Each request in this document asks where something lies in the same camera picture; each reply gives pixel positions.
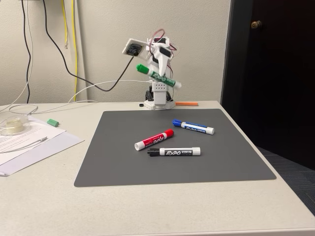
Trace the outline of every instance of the green eraser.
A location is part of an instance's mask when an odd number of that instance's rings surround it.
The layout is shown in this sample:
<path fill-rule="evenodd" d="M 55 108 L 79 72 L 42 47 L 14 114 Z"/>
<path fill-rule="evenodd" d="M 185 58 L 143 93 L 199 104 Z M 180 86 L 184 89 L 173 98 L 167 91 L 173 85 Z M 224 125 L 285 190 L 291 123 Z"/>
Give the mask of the green eraser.
<path fill-rule="evenodd" d="M 53 120 L 53 119 L 49 119 L 49 120 L 47 121 L 47 124 L 50 124 L 50 125 L 52 125 L 53 127 L 57 127 L 57 126 L 59 125 L 59 122 L 58 122 L 58 121 L 55 121 L 55 120 Z"/>

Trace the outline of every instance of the white wall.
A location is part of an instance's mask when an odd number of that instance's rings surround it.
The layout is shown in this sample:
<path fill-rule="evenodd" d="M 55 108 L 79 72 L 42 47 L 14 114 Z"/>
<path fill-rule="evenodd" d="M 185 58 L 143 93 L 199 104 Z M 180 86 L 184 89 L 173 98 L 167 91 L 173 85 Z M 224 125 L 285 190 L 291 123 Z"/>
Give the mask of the white wall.
<path fill-rule="evenodd" d="M 72 45 L 64 49 L 63 12 L 60 0 L 46 0 L 48 31 L 65 55 L 68 67 L 74 71 Z M 71 0 L 65 0 L 71 37 Z M 45 32 L 44 7 L 41 0 L 29 1 L 29 20 L 33 39 L 33 70 L 30 80 L 30 103 L 68 102 L 74 94 L 74 78 L 64 67 L 63 59 Z M 0 1 L 0 105 L 13 102 L 26 84 L 29 55 L 23 36 L 23 12 L 20 0 Z M 83 74 L 82 61 L 79 61 Z M 26 103 L 25 91 L 17 103 Z"/>
<path fill-rule="evenodd" d="M 66 0 L 71 33 L 69 3 Z M 49 32 L 74 71 L 71 34 L 71 49 L 63 47 L 60 1 L 46 0 L 46 5 Z M 94 83 L 117 79 L 130 59 L 122 55 L 127 40 L 146 40 L 156 29 L 164 28 L 180 47 L 172 68 L 174 79 L 181 81 L 183 87 L 175 93 L 175 99 L 220 100 L 230 0 L 78 0 L 78 7 L 87 79 Z M 59 52 L 45 33 L 41 0 L 29 2 L 29 17 L 34 43 L 30 102 L 67 102 L 73 95 L 74 78 L 67 74 Z M 0 105 L 4 105 L 20 94 L 26 80 L 28 54 L 20 1 L 0 1 L 0 42 Z M 138 63 L 143 61 L 134 59 L 122 79 L 147 80 L 136 72 Z M 82 60 L 79 68 L 83 75 Z M 147 84 L 121 82 L 111 92 L 91 88 L 88 93 L 89 99 L 98 101 L 142 101 L 146 89 Z M 18 102 L 25 100 L 26 93 Z"/>
<path fill-rule="evenodd" d="M 86 72 L 94 82 L 115 80 L 129 56 L 129 38 L 146 40 L 164 28 L 180 47 L 172 60 L 174 79 L 183 87 L 178 100 L 220 100 L 230 0 L 88 0 L 79 1 Z M 147 80 L 134 59 L 124 79 Z M 99 101 L 141 101 L 147 84 L 121 82 L 114 92 L 90 90 Z"/>

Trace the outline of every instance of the blue marker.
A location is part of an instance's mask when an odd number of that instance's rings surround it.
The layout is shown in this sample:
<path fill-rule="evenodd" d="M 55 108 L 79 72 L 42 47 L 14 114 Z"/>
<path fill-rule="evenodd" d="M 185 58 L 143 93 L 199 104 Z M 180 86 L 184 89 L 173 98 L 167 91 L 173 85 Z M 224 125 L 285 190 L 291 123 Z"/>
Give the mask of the blue marker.
<path fill-rule="evenodd" d="M 173 120 L 173 125 L 175 125 L 177 127 L 182 127 L 184 129 L 197 131 L 197 132 L 200 132 L 200 133 L 205 133 L 205 134 L 213 135 L 214 132 L 215 132 L 214 128 L 210 128 L 210 127 L 207 127 L 207 126 L 202 125 L 202 124 L 195 124 L 195 123 L 190 123 L 190 122 L 182 122 L 182 121 L 180 121 L 178 119 L 174 119 Z"/>

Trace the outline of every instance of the black marker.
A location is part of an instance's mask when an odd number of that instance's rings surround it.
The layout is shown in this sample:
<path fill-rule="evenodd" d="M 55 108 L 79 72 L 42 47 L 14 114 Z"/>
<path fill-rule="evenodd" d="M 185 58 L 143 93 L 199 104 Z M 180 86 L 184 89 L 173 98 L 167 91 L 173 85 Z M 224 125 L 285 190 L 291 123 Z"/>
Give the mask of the black marker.
<path fill-rule="evenodd" d="M 200 148 L 151 148 L 148 154 L 150 156 L 200 156 Z"/>

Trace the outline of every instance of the desk mat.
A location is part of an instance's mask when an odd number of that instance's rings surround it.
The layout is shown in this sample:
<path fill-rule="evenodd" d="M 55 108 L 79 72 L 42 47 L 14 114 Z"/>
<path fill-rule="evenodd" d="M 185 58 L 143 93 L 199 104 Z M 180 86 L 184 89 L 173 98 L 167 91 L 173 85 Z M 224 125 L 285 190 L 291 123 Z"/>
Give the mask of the desk mat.
<path fill-rule="evenodd" d="M 173 119 L 213 127 L 208 135 Z M 201 156 L 153 156 L 134 144 L 166 129 L 174 136 L 151 148 L 200 147 Z M 104 112 L 74 186 L 268 180 L 276 176 L 220 109 Z"/>

